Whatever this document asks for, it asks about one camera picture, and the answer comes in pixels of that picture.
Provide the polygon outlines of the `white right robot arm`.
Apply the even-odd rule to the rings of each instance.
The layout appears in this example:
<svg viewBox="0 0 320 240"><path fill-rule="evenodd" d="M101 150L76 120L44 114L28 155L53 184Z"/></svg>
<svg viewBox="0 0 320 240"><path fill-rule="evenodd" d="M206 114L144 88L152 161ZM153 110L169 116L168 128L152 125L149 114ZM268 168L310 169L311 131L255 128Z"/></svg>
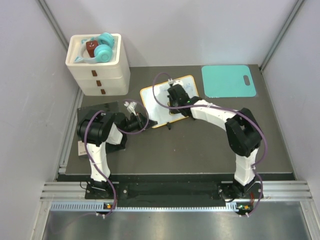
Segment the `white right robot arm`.
<svg viewBox="0 0 320 240"><path fill-rule="evenodd" d="M235 154L235 173L231 188L239 198L245 198L255 183L256 163L262 136L252 112L247 108L227 110L199 96L190 97L180 84L167 90L170 112L205 121L225 131L231 151Z"/></svg>

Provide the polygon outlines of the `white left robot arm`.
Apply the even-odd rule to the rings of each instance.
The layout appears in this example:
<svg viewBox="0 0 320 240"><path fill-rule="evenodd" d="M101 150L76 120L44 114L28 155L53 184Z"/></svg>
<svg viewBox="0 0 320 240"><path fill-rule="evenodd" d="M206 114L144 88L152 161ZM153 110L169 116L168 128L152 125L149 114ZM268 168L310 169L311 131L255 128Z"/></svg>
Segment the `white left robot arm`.
<svg viewBox="0 0 320 240"><path fill-rule="evenodd" d="M84 148L90 161L90 178L99 182L96 192L102 198L109 198L114 191L107 179L111 175L107 163L107 154L125 148L127 135L147 130L158 124L148 119L141 112L135 112L126 117L121 112L104 112L89 110L77 124L77 136L84 143Z"/></svg>

